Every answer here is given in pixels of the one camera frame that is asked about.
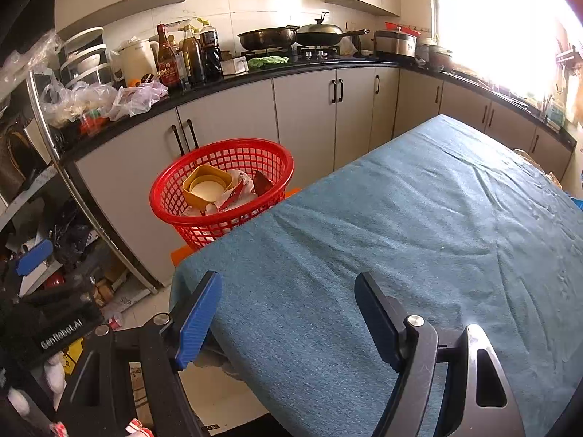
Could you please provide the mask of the white gloved left hand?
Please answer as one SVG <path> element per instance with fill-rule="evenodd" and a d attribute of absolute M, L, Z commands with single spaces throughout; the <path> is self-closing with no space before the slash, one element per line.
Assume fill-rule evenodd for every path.
<path fill-rule="evenodd" d="M 1 365 L 1 430 L 8 436 L 57 436 L 56 410 L 66 387 L 62 352 L 25 369 L 8 357 Z"/>

